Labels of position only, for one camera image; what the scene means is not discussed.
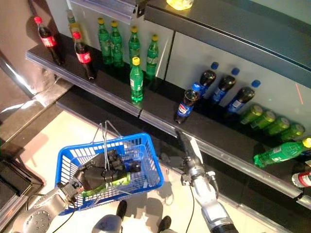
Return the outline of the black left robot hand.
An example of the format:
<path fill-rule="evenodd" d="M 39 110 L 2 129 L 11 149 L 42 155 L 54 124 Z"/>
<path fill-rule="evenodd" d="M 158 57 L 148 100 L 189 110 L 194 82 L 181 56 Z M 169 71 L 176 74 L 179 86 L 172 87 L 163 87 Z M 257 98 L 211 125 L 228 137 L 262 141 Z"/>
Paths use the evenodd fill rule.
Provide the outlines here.
<path fill-rule="evenodd" d="M 127 176 L 125 164 L 116 150 L 99 153 L 86 163 L 78 167 L 74 177 L 79 180 L 85 191 L 96 189 L 106 183 L 111 183 Z"/>

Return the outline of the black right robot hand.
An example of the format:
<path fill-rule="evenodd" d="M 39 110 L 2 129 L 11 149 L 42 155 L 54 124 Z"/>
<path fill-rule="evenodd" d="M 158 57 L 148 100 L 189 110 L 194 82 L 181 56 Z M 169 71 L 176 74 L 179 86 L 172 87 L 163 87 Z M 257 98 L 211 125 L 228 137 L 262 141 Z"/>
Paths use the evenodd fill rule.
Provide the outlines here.
<path fill-rule="evenodd" d="M 190 176 L 204 173 L 202 155 L 196 139 L 180 130 L 176 130 L 175 132 L 179 148 L 176 149 L 172 145 L 167 146 L 163 144 L 159 156 L 161 162 L 170 167 L 177 168 Z"/>

